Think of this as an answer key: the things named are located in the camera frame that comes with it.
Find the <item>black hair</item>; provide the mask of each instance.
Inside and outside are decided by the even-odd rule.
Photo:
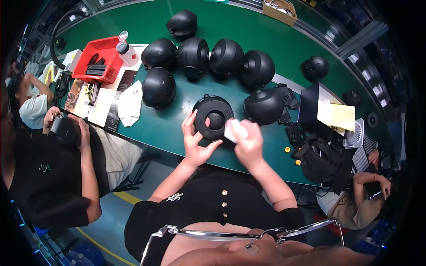
[[[11,77],[9,84],[7,85],[7,92],[9,93],[9,106],[10,111],[13,113],[13,127],[20,128],[24,124],[19,115],[19,103],[15,97],[15,94],[19,92],[20,85],[23,80],[23,73],[19,72],[15,76]]]

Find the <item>hand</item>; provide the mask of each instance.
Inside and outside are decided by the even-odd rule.
[[[259,165],[264,160],[262,155],[262,133],[260,132],[260,127],[257,123],[243,120],[240,122],[240,125],[245,127],[248,133],[248,137],[242,137],[238,131],[236,131],[233,126],[231,126],[232,134],[238,141],[238,143],[235,145],[234,151],[241,164],[250,171],[250,169]]]
[[[58,107],[56,107],[56,106],[54,106],[54,107],[52,107],[52,108],[50,108],[48,111],[47,111],[47,113],[46,113],[46,115],[44,116],[44,121],[43,121],[43,129],[44,128],[48,128],[48,127],[50,127],[50,125],[52,124],[52,122],[53,122],[53,117],[54,117],[54,115],[55,114],[60,114],[60,110],[59,110],[59,108]]]
[[[380,157],[380,154],[378,150],[375,150],[374,152],[370,153],[370,155],[368,156],[368,161],[374,164],[376,169],[379,169],[379,157]]]
[[[380,189],[382,190],[383,196],[385,196],[385,200],[391,194],[391,182],[386,179],[386,177],[379,175],[380,179]]]
[[[25,74],[24,79],[32,84],[37,78],[31,73],[27,73]]]
[[[184,161],[190,166],[196,168],[204,164],[212,155],[213,151],[223,143],[222,140],[212,142],[207,147],[198,146],[203,135],[200,132],[195,134],[194,121],[197,110],[190,112],[182,123],[182,132],[184,133],[185,158]],[[210,125],[210,119],[206,119],[206,126]]]
[[[85,150],[87,148],[90,148],[89,125],[86,124],[86,122],[82,118],[79,118],[75,115],[69,114],[68,117],[77,121],[78,125],[80,126],[81,143],[80,143],[80,146],[78,147],[80,149],[80,152],[82,152],[83,150]]]

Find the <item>eyeglasses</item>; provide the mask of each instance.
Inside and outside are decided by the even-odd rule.
[[[255,240],[261,239],[267,233],[268,234],[276,233],[276,236],[278,237],[278,240],[276,240],[276,242],[278,244],[282,244],[285,242],[285,239],[287,237],[293,237],[296,235],[301,235],[307,232],[311,232],[332,223],[338,226],[339,234],[340,234],[340,242],[342,243],[342,246],[344,247],[345,242],[343,241],[342,228],[340,227],[340,223],[334,217],[331,217],[329,219],[325,219],[316,223],[312,223],[297,229],[287,230],[284,227],[277,227],[277,228],[263,231],[260,235],[193,231],[193,230],[180,229],[180,228],[177,228],[176,226],[171,226],[166,224],[165,226],[160,228],[157,232],[151,234],[148,240],[148,243],[145,246],[145,250],[142,254],[142,260],[141,260],[140,266],[144,266],[145,257],[147,256],[148,249],[150,248],[153,238],[163,237],[166,234],[166,232],[169,232],[174,235],[182,235],[185,237],[191,237],[191,238],[209,240],[209,241],[251,240],[251,242],[245,246],[245,248],[249,249],[251,248],[251,245],[254,243]]]

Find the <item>workbench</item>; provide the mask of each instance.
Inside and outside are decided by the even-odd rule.
[[[261,13],[218,2],[200,0],[158,0],[131,4],[104,11],[84,20],[65,31],[61,37],[67,41],[65,54],[75,49],[84,49],[91,40],[117,36],[123,30],[129,32],[128,43],[149,44],[159,38],[173,40],[166,29],[166,22],[177,12],[189,9],[198,17],[196,37],[204,38],[210,48],[222,38],[238,42],[245,52],[257,49],[269,54],[275,63],[276,73],[301,87],[308,87],[300,64],[312,55],[326,57],[330,70],[321,83],[335,97],[357,89],[363,97],[363,105],[356,110],[356,119],[371,111],[378,112],[372,99],[356,76],[344,63],[323,48],[310,37]],[[141,82],[146,77],[144,68],[140,68],[134,82]],[[131,127],[124,127],[119,122],[117,133],[147,145],[184,156],[183,134],[180,124],[192,110],[196,101],[204,94],[218,95],[226,99],[236,118],[244,119],[243,102],[250,94],[236,78],[225,81],[215,80],[210,75],[197,83],[189,83],[179,70],[173,70],[176,80],[176,99],[170,106],[155,110],[142,105],[140,119]],[[290,110],[292,121],[297,120],[297,110]],[[300,166],[294,163],[284,148],[290,146],[285,126],[277,123],[261,127],[264,137],[264,157],[283,180],[313,185],[303,176]],[[374,130],[366,128],[369,137],[380,142],[390,141],[390,135],[384,122]],[[219,147],[207,161],[213,165],[245,172],[232,149]]]

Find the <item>white fan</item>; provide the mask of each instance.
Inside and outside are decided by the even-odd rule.
[[[345,149],[355,149],[364,144],[364,120],[355,120],[355,132],[348,131],[348,137],[343,140]]]

